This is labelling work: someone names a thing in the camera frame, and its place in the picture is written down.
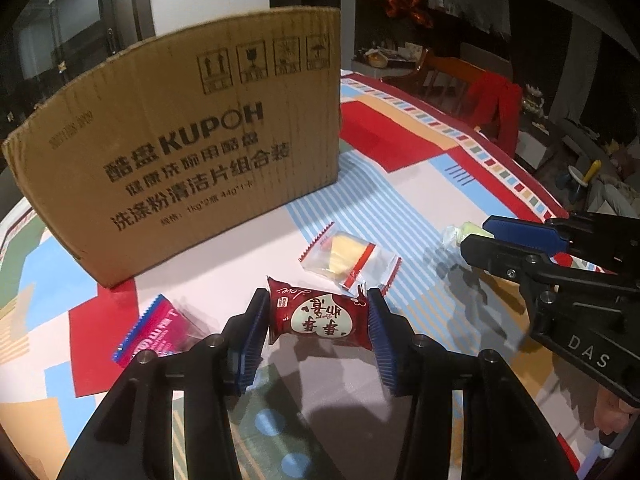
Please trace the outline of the person right hand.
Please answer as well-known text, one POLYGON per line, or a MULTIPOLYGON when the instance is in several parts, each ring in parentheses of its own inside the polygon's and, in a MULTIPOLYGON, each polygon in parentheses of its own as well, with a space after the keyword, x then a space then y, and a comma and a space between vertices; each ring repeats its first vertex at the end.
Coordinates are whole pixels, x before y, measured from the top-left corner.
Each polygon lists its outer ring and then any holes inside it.
POLYGON ((593 422, 600 431, 600 442, 607 448, 616 449, 616 438, 626 431, 629 423, 639 413, 624 400, 603 386, 598 387, 594 404, 593 422))

